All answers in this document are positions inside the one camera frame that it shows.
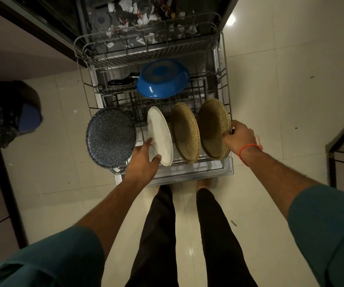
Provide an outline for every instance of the hand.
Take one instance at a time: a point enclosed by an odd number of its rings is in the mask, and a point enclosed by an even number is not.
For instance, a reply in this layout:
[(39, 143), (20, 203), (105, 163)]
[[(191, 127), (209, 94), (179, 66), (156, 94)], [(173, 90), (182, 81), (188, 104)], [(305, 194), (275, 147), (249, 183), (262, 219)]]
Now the hand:
[(134, 184), (140, 191), (155, 177), (161, 161), (161, 155), (158, 154), (152, 162), (149, 162), (148, 151), (151, 142), (152, 138), (149, 138), (142, 146), (135, 147), (123, 180), (123, 182)]
[(234, 134), (225, 132), (222, 134), (225, 144), (234, 154), (238, 155), (242, 146), (246, 144), (257, 144), (254, 131), (249, 129), (245, 124), (232, 120)]

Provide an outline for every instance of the left hand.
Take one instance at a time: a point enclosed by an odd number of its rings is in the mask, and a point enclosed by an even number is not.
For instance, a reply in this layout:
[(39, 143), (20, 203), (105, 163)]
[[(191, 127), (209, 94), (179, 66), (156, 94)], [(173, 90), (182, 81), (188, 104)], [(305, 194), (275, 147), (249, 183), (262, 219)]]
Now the left hand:
[(161, 155), (158, 154), (149, 162), (148, 151), (151, 142), (152, 138), (148, 138), (142, 146), (135, 147), (123, 180), (134, 184), (140, 191), (155, 177), (161, 161)]

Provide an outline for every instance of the red thread bracelet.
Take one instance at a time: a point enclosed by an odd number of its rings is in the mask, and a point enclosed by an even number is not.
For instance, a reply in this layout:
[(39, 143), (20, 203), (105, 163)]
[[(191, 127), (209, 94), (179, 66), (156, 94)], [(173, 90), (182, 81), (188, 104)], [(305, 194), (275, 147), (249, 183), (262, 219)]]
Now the red thread bracelet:
[(245, 161), (241, 158), (241, 152), (242, 152), (242, 150), (244, 150), (246, 147), (250, 147), (250, 146), (256, 147), (256, 148), (258, 148), (258, 149), (260, 149), (260, 150), (263, 149), (261, 145), (257, 145), (257, 144), (246, 144), (246, 145), (243, 145), (243, 146), (241, 147), (240, 151), (239, 151), (239, 157), (240, 157), (242, 163), (245, 164), (246, 166), (248, 166), (248, 164), (246, 164)]

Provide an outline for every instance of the white plate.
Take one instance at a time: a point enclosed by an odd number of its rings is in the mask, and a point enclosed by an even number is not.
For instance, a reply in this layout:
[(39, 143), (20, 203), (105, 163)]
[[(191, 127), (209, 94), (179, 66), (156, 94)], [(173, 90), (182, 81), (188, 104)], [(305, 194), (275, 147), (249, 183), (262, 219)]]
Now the white plate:
[(173, 161), (173, 144), (167, 121), (158, 107), (149, 109), (147, 120), (148, 133), (153, 138), (151, 149), (155, 155), (161, 155), (161, 164), (170, 166)]

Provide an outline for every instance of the forearm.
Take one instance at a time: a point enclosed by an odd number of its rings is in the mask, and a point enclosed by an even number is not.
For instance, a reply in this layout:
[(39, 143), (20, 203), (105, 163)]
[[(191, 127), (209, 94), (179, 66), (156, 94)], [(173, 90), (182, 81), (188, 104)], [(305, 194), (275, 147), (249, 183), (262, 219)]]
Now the forearm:
[(98, 236), (107, 259), (121, 224), (142, 189), (125, 180), (82, 217), (76, 225), (92, 229)]
[(255, 147), (245, 148), (242, 159), (265, 187), (285, 218), (294, 198), (304, 189), (318, 184), (290, 169)]

